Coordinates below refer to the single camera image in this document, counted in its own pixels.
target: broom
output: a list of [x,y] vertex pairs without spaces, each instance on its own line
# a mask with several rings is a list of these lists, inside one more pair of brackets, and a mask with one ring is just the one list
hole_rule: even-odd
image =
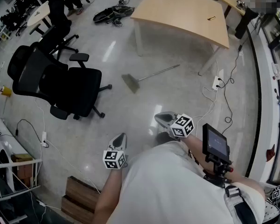
[[172,67],[161,70],[159,72],[156,72],[156,73],[154,73],[150,76],[144,77],[144,78],[139,79],[139,80],[135,79],[131,74],[121,75],[121,77],[122,77],[123,81],[126,83],[126,85],[130,88],[130,90],[135,94],[137,92],[137,90],[140,88],[139,81],[144,80],[144,79],[149,78],[149,77],[152,77],[154,75],[160,74],[164,71],[173,69],[173,68],[178,67],[178,66],[180,66],[180,65],[174,65]]

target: white cube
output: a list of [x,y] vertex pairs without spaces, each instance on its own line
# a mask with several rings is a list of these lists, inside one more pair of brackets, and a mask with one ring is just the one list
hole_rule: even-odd
[[194,130],[193,119],[186,114],[182,114],[170,126],[170,129],[175,137],[186,138]]
[[103,161],[107,169],[120,169],[126,162],[125,152],[117,150],[104,150]]

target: broom handle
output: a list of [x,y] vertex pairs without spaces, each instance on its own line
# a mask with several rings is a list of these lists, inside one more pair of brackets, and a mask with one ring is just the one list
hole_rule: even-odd
[[139,79],[138,81],[144,80],[144,79],[146,79],[146,78],[152,77],[152,76],[154,76],[154,75],[160,74],[160,73],[162,73],[162,72],[164,72],[164,71],[173,69],[173,68],[178,67],[178,66],[180,66],[180,65],[174,65],[174,66],[169,67],[169,68],[167,68],[167,69],[164,69],[164,70],[161,70],[161,71],[159,71],[159,72],[156,72],[156,73],[154,73],[154,74],[152,74],[152,75],[149,75],[149,76],[147,76],[147,77],[144,77],[144,78],[142,78],[142,79]]

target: polished floor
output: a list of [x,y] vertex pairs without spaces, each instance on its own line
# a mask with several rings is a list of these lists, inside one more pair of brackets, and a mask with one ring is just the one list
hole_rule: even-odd
[[[154,122],[156,112],[174,111],[191,117],[204,115],[209,110],[211,101],[203,96],[203,87],[211,89],[217,65],[219,74],[225,81],[228,80],[239,46],[238,42],[230,40],[230,49],[224,51],[217,59],[217,64],[214,63],[212,69],[201,77],[198,76],[198,71],[213,52],[208,42],[171,28],[142,24],[144,55],[137,56],[131,19],[123,19],[121,28],[111,24],[94,25],[92,21],[96,13],[116,5],[118,1],[95,0],[89,5],[83,0],[84,12],[70,17],[73,22],[70,35],[80,36],[71,46],[90,55],[85,65],[102,71],[101,86],[113,85],[112,90],[100,93],[96,102],[97,108],[106,114],[105,118],[101,119],[91,112],[89,117],[79,121],[74,120],[73,115],[65,121],[59,120],[50,114],[48,102],[36,99],[45,112],[48,140],[100,189],[109,174],[102,162],[103,150],[107,148],[109,140],[116,134],[125,132],[128,137],[126,152],[131,158],[156,144],[155,137],[159,130]],[[141,0],[130,0],[128,6],[136,7],[140,2]],[[235,27],[239,19],[239,14],[231,10],[227,24]],[[0,72],[0,86],[12,85],[7,67],[16,48],[30,45],[40,38],[38,33],[29,35],[30,30],[31,28],[27,28],[20,37],[13,36],[10,41],[1,44],[0,67],[3,62],[4,65]],[[71,51],[64,51],[60,61],[70,67],[78,67],[78,63],[68,60],[71,54]],[[180,66],[143,80],[136,94],[128,89],[121,78],[126,73],[141,78],[175,64]],[[245,174],[254,143],[258,112],[256,70],[249,41],[244,44],[243,55],[239,56],[232,77],[235,83],[227,85],[226,97],[233,112],[233,124],[224,134],[231,148],[234,166]],[[204,93],[215,99],[215,92],[204,89]],[[6,99],[0,95],[0,116],[5,118],[13,134],[20,119],[30,121],[39,136],[44,130],[42,111],[36,106],[34,97],[13,94]],[[202,138],[202,125],[205,123],[223,131],[229,125],[224,121],[226,116],[230,116],[230,111],[224,99],[224,91],[219,90],[214,111],[205,116],[196,127],[197,136]],[[37,137],[24,122],[19,124],[19,141],[35,157],[40,157]],[[42,160],[40,184],[59,197],[64,195],[68,176],[85,179],[52,146],[42,148]]]

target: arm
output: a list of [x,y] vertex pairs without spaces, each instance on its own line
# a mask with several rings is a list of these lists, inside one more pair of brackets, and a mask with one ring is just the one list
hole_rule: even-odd
[[122,184],[122,169],[111,170],[95,207],[93,224],[105,224],[114,212]]
[[[213,163],[212,162],[206,162],[205,161],[205,154],[202,153],[202,141],[192,134],[190,134],[187,138],[181,139],[191,150],[195,158],[199,161],[201,166],[212,172],[213,171]],[[263,191],[263,188],[254,180],[249,178],[244,178],[241,174],[239,174],[235,169],[232,173],[227,172],[225,174],[225,177],[228,179],[231,179],[232,182],[240,182],[250,188],[253,188],[254,190],[258,191],[264,199],[266,199],[265,192]]]

